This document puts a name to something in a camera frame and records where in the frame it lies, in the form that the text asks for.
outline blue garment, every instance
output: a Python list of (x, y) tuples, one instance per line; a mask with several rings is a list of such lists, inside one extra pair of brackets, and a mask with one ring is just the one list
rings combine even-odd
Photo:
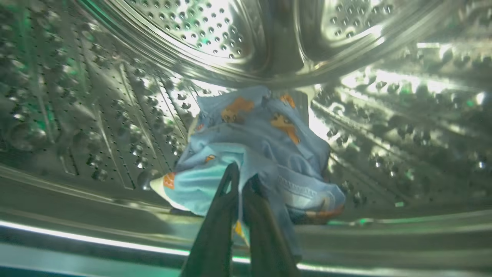
[(226, 167), (236, 163), (239, 191), (258, 174), (280, 229), (300, 254), (291, 217), (334, 211), (345, 196), (321, 175), (329, 145), (302, 122), (294, 103), (270, 94), (266, 87), (251, 87), (198, 98), (196, 131), (176, 164), (174, 187), (164, 190), (173, 202), (206, 215)]

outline blue cloth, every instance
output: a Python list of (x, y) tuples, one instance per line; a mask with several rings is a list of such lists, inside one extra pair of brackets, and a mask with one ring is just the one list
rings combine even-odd
[(174, 188), (165, 187), (165, 194), (206, 215), (226, 167), (236, 163), (239, 191), (258, 174), (291, 250), (300, 254), (291, 217), (334, 211), (345, 201), (340, 189), (321, 175), (329, 145), (301, 120), (293, 103), (271, 98), (266, 87), (200, 97), (198, 104), (196, 131), (176, 164)]

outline stainless steel surface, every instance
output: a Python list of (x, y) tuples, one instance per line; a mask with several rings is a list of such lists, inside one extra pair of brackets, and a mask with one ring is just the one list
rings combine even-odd
[[(488, 212), (471, 213), (492, 203), (490, 0), (0, 2), (5, 221), (187, 249), (200, 219), (170, 214), (146, 181), (174, 167), (197, 96), (264, 84), (291, 91), (332, 147), (330, 178), (348, 195), (332, 224), (352, 232), (338, 257), (356, 255), (350, 241), (391, 255), (408, 237), (360, 241), (415, 217), (423, 230), (448, 220), (442, 243), (490, 229)], [(335, 265), (319, 254), (333, 228), (315, 228), (326, 244), (297, 229), (308, 262)], [(457, 248), (490, 257), (478, 245)], [(412, 255), (386, 267), (423, 266)]]

